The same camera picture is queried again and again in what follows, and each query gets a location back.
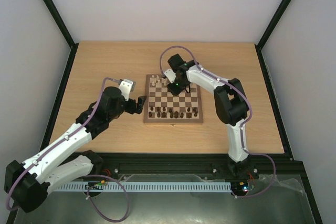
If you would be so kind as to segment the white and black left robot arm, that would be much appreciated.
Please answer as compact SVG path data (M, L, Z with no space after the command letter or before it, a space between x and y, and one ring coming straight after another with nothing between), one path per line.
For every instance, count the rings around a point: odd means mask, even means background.
M110 122L122 113L142 113L147 97L143 95L137 100L131 99L131 91L124 86L105 88L98 100L91 103L61 137L22 163L16 160L10 162L4 181L4 190L8 194L7 209L20 208L31 212L59 186L89 175L98 168L100 159L92 151L67 163L64 160L108 129Z

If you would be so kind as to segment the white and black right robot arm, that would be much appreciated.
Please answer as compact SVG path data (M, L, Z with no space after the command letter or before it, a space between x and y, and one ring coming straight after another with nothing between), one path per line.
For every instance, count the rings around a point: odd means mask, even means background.
M196 61L184 61L178 54L171 56L167 62L170 68L163 74L169 80L167 87L173 95L186 91L192 83L214 95L216 114L227 126L228 155L233 161L229 164L229 172L236 178L242 177L247 172L244 162L248 157L244 121L249 105L241 82L236 78L221 78Z

